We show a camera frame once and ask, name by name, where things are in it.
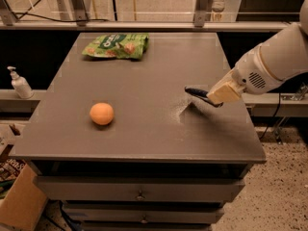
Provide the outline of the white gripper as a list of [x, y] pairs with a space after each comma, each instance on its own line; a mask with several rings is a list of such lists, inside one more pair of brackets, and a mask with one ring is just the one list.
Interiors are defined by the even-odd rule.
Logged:
[[283, 84], [263, 63], [261, 46], [257, 45], [245, 53], [221, 80], [207, 93], [215, 105], [238, 101], [243, 92], [262, 94]]

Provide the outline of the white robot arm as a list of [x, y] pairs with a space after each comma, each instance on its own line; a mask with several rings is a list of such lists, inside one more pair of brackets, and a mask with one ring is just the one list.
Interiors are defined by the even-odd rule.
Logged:
[[308, 71], [308, 0], [292, 23], [273, 37], [258, 44], [209, 90], [215, 105], [233, 102], [244, 92], [263, 94], [277, 89], [287, 80]]

